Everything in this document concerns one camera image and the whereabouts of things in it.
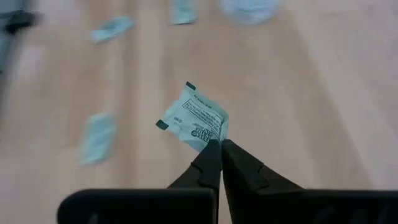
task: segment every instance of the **light wood surface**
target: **light wood surface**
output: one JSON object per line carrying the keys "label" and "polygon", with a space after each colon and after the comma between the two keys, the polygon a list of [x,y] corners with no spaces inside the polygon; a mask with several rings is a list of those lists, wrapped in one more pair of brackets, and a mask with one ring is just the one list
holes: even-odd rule
{"label": "light wood surface", "polygon": [[[286,0],[254,27],[197,2],[197,23],[171,26],[167,1],[37,0],[1,102],[0,223],[55,223],[79,189],[168,186],[197,152],[154,124],[186,81],[229,113],[234,142],[295,183],[398,187],[395,0]],[[121,15],[136,26],[91,42]],[[113,155],[81,166],[85,121],[102,112],[118,121]]]}

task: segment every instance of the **clear plastic cup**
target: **clear plastic cup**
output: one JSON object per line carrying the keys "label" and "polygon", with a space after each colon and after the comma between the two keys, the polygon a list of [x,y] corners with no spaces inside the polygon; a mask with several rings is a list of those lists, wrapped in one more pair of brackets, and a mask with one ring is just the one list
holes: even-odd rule
{"label": "clear plastic cup", "polygon": [[232,20],[254,25],[276,14],[279,0],[220,0],[221,10]]}

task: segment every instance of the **wooden table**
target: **wooden table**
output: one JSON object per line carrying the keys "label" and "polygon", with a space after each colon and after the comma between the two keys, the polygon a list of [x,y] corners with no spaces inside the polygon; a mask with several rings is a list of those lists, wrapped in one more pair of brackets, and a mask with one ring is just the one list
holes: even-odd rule
{"label": "wooden table", "polygon": [[[303,187],[398,187],[398,5],[284,1],[254,27],[198,1],[171,26],[167,1],[38,0],[2,96],[0,222],[55,223],[60,201],[90,187],[166,187],[197,152],[154,124],[190,81],[229,113],[229,136]],[[90,31],[136,26],[95,45]],[[80,165],[85,121],[118,121],[113,155]],[[220,223],[229,223],[221,193]]]}

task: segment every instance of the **table surface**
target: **table surface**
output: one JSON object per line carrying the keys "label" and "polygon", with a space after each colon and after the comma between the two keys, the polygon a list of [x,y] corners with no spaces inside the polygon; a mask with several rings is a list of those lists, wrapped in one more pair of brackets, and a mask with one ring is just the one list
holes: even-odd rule
{"label": "table surface", "polygon": [[[155,122],[186,81],[229,113],[229,137],[307,188],[398,187],[395,0],[283,2],[259,26],[228,20],[215,0],[198,21],[169,24],[167,1],[38,0],[19,36],[0,116],[0,222],[55,223],[85,188],[162,188],[197,152]],[[105,44],[90,31],[128,15]],[[81,166],[85,121],[111,113],[112,156]],[[221,191],[220,223],[229,223]]]}

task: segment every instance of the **white packet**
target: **white packet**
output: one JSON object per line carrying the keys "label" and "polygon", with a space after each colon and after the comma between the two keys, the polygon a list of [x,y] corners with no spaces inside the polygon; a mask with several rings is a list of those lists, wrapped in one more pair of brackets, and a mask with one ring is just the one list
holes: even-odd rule
{"label": "white packet", "polygon": [[156,123],[201,152],[210,139],[220,142],[228,136],[228,113],[217,103],[199,94],[196,87],[187,82],[180,98],[164,113],[164,119]]}

